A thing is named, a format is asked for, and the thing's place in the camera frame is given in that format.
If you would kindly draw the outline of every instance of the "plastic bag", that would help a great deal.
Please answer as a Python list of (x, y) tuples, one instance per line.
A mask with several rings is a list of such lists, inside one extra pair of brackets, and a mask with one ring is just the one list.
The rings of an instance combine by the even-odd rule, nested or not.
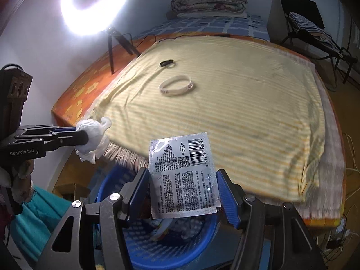
[(81, 120), (76, 124), (77, 131), (86, 131), (89, 137), (85, 145), (75, 146), (76, 154), (81, 161), (89, 161), (95, 164), (109, 146), (110, 139), (104, 133), (111, 127), (111, 120), (107, 117), (101, 118), (101, 123), (95, 120)]
[(149, 171), (153, 218), (212, 214), (221, 206), (206, 133), (152, 140)]

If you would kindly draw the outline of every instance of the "crumpled white plastic bag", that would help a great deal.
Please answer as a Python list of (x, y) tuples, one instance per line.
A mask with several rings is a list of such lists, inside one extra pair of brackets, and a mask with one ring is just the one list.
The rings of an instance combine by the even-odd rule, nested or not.
[(111, 120), (107, 117), (101, 118), (101, 123), (95, 120), (81, 120), (76, 124), (77, 131), (86, 131), (89, 137), (85, 145), (75, 146), (76, 154), (80, 160), (96, 163), (106, 151), (110, 144), (110, 139), (105, 135), (105, 131), (111, 127)]

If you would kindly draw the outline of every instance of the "yellow striped bedsheet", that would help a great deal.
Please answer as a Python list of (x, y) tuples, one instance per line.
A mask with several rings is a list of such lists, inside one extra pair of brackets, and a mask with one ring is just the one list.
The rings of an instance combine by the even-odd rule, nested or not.
[[(160, 68), (173, 59), (175, 66)], [(164, 80), (186, 74), (195, 88), (163, 96)], [(207, 132), (215, 168), (246, 191), (304, 201), (319, 185), (322, 102), (312, 70), (274, 49), (221, 37), (182, 37), (147, 49), (94, 103), (110, 139), (144, 156), (150, 140)]]

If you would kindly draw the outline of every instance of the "ring light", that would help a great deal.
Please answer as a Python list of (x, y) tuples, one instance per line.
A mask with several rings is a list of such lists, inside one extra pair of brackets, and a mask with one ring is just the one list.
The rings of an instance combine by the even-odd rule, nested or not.
[(99, 0), (91, 7), (78, 10), (72, 0), (61, 0), (61, 11), (71, 31), (94, 34), (105, 30), (116, 17), (126, 0)]

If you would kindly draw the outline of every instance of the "folded blanket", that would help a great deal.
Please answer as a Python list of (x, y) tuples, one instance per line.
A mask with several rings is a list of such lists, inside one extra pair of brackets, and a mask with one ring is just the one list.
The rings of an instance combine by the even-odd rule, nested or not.
[(238, 17), (247, 18), (247, 12), (229, 12), (223, 10), (212, 10), (212, 11), (192, 11), (186, 13), (179, 13), (177, 17), (180, 18), (200, 18), (200, 17)]
[(175, 13), (214, 10), (243, 12), (246, 3), (247, 0), (172, 0), (171, 8)]

